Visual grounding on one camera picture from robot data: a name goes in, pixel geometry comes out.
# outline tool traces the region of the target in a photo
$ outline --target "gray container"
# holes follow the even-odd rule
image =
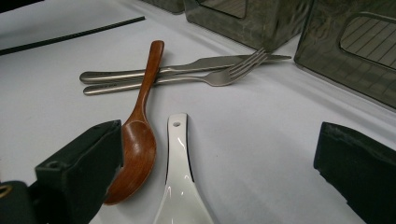
[[[187,21],[267,50],[303,30],[311,0],[184,0]]]
[[[395,109],[396,1],[313,1],[294,61]]]
[[[156,7],[160,7],[173,14],[180,14],[184,11],[183,0],[141,0],[150,3]]]

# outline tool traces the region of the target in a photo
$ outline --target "ceramic soup spoon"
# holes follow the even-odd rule
[[[165,192],[154,224],[214,223],[195,187],[187,148],[187,114],[168,120],[169,155]]]

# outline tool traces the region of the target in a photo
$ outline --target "black object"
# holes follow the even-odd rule
[[[41,162],[32,186],[0,184],[0,223],[87,224],[122,163],[120,121],[96,125]]]
[[[43,47],[43,46],[46,46],[46,45],[55,44],[55,43],[62,42],[62,41],[65,41],[65,40],[82,37],[84,35],[92,35],[92,34],[99,33],[99,32],[105,31],[105,30],[114,29],[114,28],[117,28],[117,27],[120,27],[120,26],[123,26],[123,25],[128,25],[128,24],[131,24],[131,23],[134,23],[134,22],[143,21],[145,19],[146,19],[145,17],[138,17],[138,18],[135,18],[135,19],[132,19],[132,20],[122,21],[122,22],[119,22],[119,23],[111,24],[111,25],[108,25],[108,26],[96,28],[96,29],[89,30],[89,31],[84,31],[84,32],[81,32],[81,33],[73,34],[73,35],[65,35],[65,36],[52,38],[52,39],[48,39],[48,40],[43,40],[43,41],[35,42],[35,43],[32,43],[32,44],[21,45],[21,46],[17,46],[17,47],[14,47],[14,48],[9,48],[9,49],[0,49],[0,56],[1,55],[5,55],[5,54],[10,54],[10,53],[15,53],[15,52],[18,52],[18,51],[27,50],[27,49],[35,49],[35,48],[38,48],[38,47]]]
[[[26,7],[33,3],[42,2],[44,0],[14,0],[14,1],[3,1],[0,5],[0,13],[10,11],[19,7]]]
[[[396,223],[396,151],[323,122],[314,167],[366,223]]]

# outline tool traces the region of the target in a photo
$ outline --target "metal knife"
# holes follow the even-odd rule
[[[204,72],[210,70],[224,69],[240,63],[250,55],[219,56],[198,59],[193,63],[183,65],[172,65],[160,68],[158,77],[167,77],[177,74],[192,72]],[[290,59],[290,56],[269,55],[266,62]],[[139,80],[145,75],[145,70],[120,71],[120,72],[84,72],[79,80],[85,84],[102,84],[108,82],[119,82],[126,80]]]

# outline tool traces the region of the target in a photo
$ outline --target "metal fork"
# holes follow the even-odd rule
[[[173,76],[173,77],[158,77],[154,84],[163,84],[180,81],[203,81],[213,87],[227,86],[234,83],[236,80],[247,75],[251,70],[259,66],[268,57],[265,49],[259,49],[250,57],[225,70],[211,72],[204,77],[195,76]],[[115,82],[104,85],[89,86],[84,89],[86,95],[97,95],[110,93],[115,91],[128,91],[138,89],[141,86],[141,81],[124,81]]]

